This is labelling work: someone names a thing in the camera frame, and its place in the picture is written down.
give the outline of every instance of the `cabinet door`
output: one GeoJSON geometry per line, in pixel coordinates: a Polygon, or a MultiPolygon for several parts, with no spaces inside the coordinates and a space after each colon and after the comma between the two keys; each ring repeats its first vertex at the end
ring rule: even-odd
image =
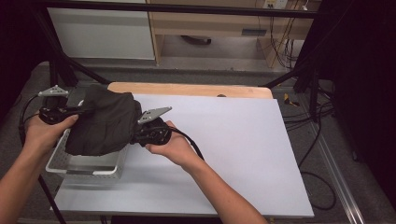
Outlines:
{"type": "Polygon", "coordinates": [[[49,8],[49,14],[70,57],[154,59],[147,12],[49,8]]]}

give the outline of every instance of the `white table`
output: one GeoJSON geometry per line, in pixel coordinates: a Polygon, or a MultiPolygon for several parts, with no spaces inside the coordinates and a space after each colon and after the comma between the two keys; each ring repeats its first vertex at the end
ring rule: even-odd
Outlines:
{"type": "MultiPolygon", "coordinates": [[[[172,106],[172,120],[206,162],[267,217],[312,217],[304,183],[276,100],[135,94],[143,110],[172,106]]],[[[116,183],[66,178],[63,212],[103,215],[214,216],[193,179],[168,159],[130,146],[116,183]]]]}

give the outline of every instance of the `crumpled cloth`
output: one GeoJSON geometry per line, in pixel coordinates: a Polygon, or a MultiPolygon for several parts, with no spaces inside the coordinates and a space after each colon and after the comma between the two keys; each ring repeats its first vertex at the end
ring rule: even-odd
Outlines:
{"type": "Polygon", "coordinates": [[[140,103],[130,92],[115,93],[99,85],[87,89],[81,109],[94,112],[80,116],[71,129],[65,152],[75,156],[103,156],[122,150],[142,115],[140,103]]]}

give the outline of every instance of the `gray floor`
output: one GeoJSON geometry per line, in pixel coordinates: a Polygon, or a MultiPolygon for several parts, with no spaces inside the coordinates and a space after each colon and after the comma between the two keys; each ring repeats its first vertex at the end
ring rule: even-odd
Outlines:
{"type": "MultiPolygon", "coordinates": [[[[153,62],[128,61],[103,63],[103,60],[86,61],[93,66],[92,70],[98,74],[117,81],[136,82],[173,82],[173,83],[199,83],[199,84],[223,84],[223,85],[246,85],[257,86],[272,80],[285,73],[287,69],[268,69],[262,53],[257,50],[254,38],[213,38],[208,46],[194,46],[187,44],[179,36],[165,38],[163,49],[163,61],[160,65],[153,62]]],[[[73,94],[81,94],[84,86],[91,81],[80,75],[81,82],[78,88],[69,88],[73,94]]],[[[294,80],[290,79],[281,87],[273,89],[273,94],[279,101],[279,107],[283,116],[304,113],[301,106],[285,105],[284,93],[290,95],[292,101],[298,98],[292,91],[294,80]]],[[[322,83],[324,87],[331,88],[331,84],[322,83]]],[[[0,127],[0,175],[3,175],[8,167],[18,156],[21,149],[19,142],[17,120],[21,111],[21,105],[33,94],[49,87],[48,67],[38,66],[26,83],[21,93],[21,102],[15,105],[7,114],[0,127]]],[[[325,103],[328,100],[320,96],[319,101],[325,103]]],[[[39,103],[31,106],[27,114],[35,112],[40,107],[39,103]]],[[[389,205],[380,187],[375,182],[370,170],[364,163],[352,160],[351,148],[345,139],[337,118],[326,117],[322,121],[322,134],[327,140],[329,147],[348,183],[350,190],[361,210],[366,223],[396,223],[396,213],[389,205]]],[[[289,132],[290,142],[299,161],[314,139],[309,125],[289,132]]],[[[318,146],[306,159],[302,170],[313,172],[322,176],[328,182],[332,182],[328,170],[323,162],[318,146]]],[[[49,183],[52,193],[56,193],[62,179],[54,174],[43,173],[49,183]]],[[[331,202],[332,196],[329,190],[309,176],[304,176],[307,190],[310,192],[312,203],[326,206],[331,202]]],[[[55,220],[55,216],[49,210],[49,204],[37,186],[34,194],[26,205],[21,217],[39,220],[55,220]]],[[[336,206],[330,211],[314,209],[315,217],[303,219],[276,218],[275,223],[348,223],[348,218],[343,205],[337,198],[336,206]]],[[[69,221],[98,220],[98,216],[86,216],[76,214],[64,214],[69,221]]]]}

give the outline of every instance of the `person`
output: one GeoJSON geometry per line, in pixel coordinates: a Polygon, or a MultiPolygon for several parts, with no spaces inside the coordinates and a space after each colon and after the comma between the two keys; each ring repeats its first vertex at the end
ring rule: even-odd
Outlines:
{"type": "MultiPolygon", "coordinates": [[[[72,127],[77,119],[78,116],[75,115],[61,123],[48,125],[35,116],[28,122],[26,141],[21,154],[0,180],[0,224],[17,222],[38,176],[50,159],[57,139],[64,130],[72,127]]],[[[166,123],[176,128],[172,121],[166,123]]],[[[165,156],[190,174],[223,223],[267,223],[253,205],[198,157],[182,135],[172,133],[166,145],[147,144],[146,149],[153,154],[165,156]]]]}

